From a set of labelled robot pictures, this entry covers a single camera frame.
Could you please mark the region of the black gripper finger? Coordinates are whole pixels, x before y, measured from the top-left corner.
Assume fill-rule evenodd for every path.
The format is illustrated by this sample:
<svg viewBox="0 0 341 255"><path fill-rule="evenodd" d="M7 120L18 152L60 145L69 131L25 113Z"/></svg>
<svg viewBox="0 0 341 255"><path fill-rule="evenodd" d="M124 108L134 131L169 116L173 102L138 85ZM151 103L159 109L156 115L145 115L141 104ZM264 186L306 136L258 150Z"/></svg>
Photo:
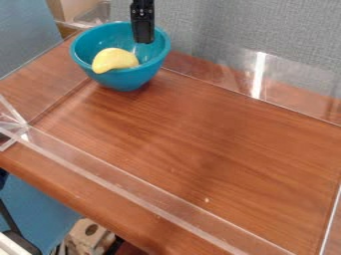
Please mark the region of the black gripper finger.
<svg viewBox="0 0 341 255"><path fill-rule="evenodd" d="M149 44L155 39L155 0L133 0L129 12L134 41Z"/></svg>

